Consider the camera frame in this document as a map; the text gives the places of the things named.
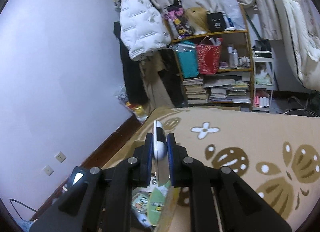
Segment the wooden bookshelf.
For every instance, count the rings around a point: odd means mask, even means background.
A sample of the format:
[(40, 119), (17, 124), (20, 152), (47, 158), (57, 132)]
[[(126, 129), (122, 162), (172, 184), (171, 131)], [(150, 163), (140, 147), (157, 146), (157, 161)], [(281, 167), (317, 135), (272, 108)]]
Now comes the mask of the wooden bookshelf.
[(220, 75), (240, 75), (242, 77), (250, 77), (250, 94), (251, 104), (196, 104), (191, 105), (187, 102), (187, 96), (185, 95), (185, 89), (182, 84), (182, 92), (185, 102), (188, 106), (238, 106), (251, 110), (253, 107), (253, 65), (252, 65), (252, 51), (251, 42), (249, 38), (249, 32), (247, 22), (244, 17), (244, 10), (240, 5), (236, 5), (235, 10), (222, 10), (223, 17), (226, 22), (226, 29), (223, 32), (209, 32), (205, 34), (195, 35), (193, 29), (188, 23), (185, 17), (185, 11), (181, 2), (172, 4), (165, 8), (164, 16), (168, 25), (168, 29), (171, 35), (170, 48), (173, 50), (175, 60), (178, 67), (178, 75), (181, 79), (181, 84), (184, 79), (177, 53), (175, 52), (175, 45), (188, 41), (197, 44), (206, 36), (211, 37), (213, 43), (218, 44), (217, 38), (221, 39), (221, 56), (220, 67), (215, 75), (204, 76), (216, 76)]

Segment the teal bag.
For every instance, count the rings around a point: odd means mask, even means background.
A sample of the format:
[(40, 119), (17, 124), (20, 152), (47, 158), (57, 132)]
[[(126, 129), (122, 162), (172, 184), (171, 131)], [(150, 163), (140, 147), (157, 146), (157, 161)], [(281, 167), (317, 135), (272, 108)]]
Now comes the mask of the teal bag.
[(199, 75), (196, 45), (183, 41), (175, 45), (180, 68), (184, 78), (195, 78)]

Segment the white trolley rack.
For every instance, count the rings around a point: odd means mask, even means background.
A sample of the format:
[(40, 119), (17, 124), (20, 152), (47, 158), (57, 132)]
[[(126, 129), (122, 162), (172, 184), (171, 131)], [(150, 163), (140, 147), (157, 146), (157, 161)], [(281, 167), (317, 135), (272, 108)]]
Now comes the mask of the white trolley rack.
[(253, 52), (253, 107), (256, 112), (270, 112), (274, 80), (274, 58), (272, 52)]

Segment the cardboard box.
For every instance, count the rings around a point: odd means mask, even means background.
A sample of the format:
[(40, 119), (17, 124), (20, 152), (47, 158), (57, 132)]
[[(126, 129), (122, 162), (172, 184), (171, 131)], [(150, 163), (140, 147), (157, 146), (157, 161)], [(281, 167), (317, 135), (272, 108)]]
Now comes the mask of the cardboard box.
[(175, 231), (173, 220), (180, 191), (170, 183), (159, 187), (152, 173), (148, 187), (133, 189), (131, 230)]

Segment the white remote control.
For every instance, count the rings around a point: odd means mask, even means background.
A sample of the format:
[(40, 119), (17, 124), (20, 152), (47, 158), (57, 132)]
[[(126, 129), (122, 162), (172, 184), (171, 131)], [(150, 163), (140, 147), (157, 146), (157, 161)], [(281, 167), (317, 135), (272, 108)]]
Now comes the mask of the white remote control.
[(153, 158), (158, 186), (163, 186), (170, 178), (168, 146), (163, 125), (160, 121), (153, 122)]

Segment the black box with 40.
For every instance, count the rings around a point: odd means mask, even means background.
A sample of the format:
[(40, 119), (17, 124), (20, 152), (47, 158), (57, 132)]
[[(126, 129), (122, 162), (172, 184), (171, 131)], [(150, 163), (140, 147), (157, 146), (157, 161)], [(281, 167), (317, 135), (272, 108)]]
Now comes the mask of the black box with 40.
[(222, 12), (207, 14), (207, 23), (211, 32), (223, 32), (227, 28)]

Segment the beige patterned blanket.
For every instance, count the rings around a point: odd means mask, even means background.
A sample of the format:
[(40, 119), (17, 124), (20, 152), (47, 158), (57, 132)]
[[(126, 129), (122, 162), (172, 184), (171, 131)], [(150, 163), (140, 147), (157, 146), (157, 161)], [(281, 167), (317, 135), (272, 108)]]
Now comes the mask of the beige patterned blanket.
[(161, 107), (106, 163), (130, 157), (160, 121), (188, 155), (204, 165), (236, 172), (293, 231), (319, 217), (319, 119), (216, 108)]

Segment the snack bags on floor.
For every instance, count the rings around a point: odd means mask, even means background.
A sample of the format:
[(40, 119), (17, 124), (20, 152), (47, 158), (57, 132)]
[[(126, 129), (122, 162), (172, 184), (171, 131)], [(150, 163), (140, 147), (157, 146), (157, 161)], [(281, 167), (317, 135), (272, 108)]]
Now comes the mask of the snack bags on floor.
[(120, 86), (120, 89), (115, 96), (122, 105), (124, 105), (132, 114), (135, 115), (136, 119), (141, 124), (146, 121), (148, 114), (146, 113), (142, 105), (133, 104), (129, 101), (129, 97), (124, 86)]

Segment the green oval Pochacco remote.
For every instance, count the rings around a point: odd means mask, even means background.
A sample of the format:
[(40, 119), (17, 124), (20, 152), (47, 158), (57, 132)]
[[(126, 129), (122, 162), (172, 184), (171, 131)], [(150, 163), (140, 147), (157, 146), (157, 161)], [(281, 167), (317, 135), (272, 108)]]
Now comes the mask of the green oval Pochacco remote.
[(165, 183), (163, 186), (158, 186), (157, 180), (155, 178), (151, 179), (148, 187), (148, 192), (151, 192), (151, 196), (146, 215), (149, 222), (154, 227), (156, 227), (159, 223), (170, 187), (170, 181), (167, 181), (167, 183)]

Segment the blonde wig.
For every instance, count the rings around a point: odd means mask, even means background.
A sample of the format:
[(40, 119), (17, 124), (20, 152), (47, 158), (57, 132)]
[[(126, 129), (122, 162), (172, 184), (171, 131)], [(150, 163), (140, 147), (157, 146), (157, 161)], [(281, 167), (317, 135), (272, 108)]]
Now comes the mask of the blonde wig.
[(209, 33), (207, 11), (202, 7), (191, 7), (185, 11), (185, 17), (195, 35)]

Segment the stack of books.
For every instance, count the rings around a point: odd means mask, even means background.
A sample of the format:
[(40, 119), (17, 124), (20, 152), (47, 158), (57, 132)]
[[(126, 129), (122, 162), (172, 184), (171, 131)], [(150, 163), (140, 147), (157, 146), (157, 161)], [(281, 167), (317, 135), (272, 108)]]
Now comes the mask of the stack of books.
[(184, 79), (187, 102), (196, 104), (251, 104), (250, 77), (236, 75), (200, 75)]

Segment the red tote bag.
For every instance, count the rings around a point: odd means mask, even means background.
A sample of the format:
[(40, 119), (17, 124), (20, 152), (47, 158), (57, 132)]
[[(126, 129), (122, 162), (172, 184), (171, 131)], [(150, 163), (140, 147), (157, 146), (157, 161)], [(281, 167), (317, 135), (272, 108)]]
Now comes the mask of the red tote bag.
[(211, 37), (204, 37), (196, 46), (199, 73), (202, 75), (215, 75), (220, 67), (221, 39), (218, 44), (211, 41)]

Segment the cartoon earbud case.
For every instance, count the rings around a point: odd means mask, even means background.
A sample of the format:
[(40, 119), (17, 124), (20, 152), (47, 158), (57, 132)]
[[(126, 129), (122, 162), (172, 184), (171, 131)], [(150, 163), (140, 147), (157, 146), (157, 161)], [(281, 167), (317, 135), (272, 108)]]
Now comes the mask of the cartoon earbud case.
[(131, 208), (140, 214), (146, 214), (151, 192), (136, 188), (132, 192)]

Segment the white puffer jacket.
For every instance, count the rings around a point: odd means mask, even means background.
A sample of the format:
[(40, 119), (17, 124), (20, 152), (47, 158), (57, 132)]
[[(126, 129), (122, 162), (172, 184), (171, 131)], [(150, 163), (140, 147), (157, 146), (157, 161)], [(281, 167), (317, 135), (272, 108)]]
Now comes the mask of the white puffer jacket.
[(150, 0), (121, 0), (120, 38), (133, 61), (165, 49), (171, 36), (163, 16)]

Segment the wall socket upper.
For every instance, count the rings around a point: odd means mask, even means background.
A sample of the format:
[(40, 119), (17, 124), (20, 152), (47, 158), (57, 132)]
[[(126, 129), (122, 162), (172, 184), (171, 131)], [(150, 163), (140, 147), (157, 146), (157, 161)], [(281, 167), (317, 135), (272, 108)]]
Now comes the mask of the wall socket upper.
[(55, 158), (58, 160), (59, 163), (63, 163), (67, 157), (60, 151), (55, 155)]

